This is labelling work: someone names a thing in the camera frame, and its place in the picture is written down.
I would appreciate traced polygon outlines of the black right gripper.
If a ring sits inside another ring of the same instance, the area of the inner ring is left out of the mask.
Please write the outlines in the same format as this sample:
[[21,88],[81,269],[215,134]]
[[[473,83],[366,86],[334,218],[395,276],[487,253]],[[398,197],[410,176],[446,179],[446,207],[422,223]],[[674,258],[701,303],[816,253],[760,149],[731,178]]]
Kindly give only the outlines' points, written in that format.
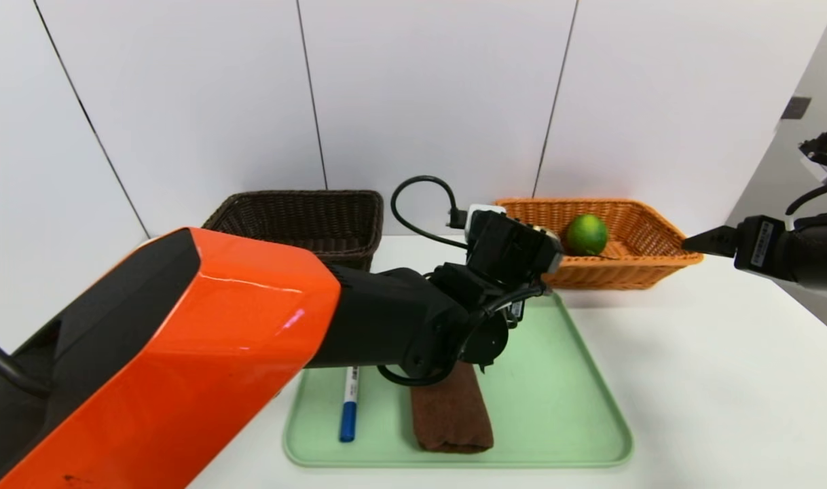
[[722,225],[688,236],[682,248],[689,253],[735,257],[738,270],[827,293],[827,215],[799,219],[792,231],[778,219],[748,217],[737,229]]

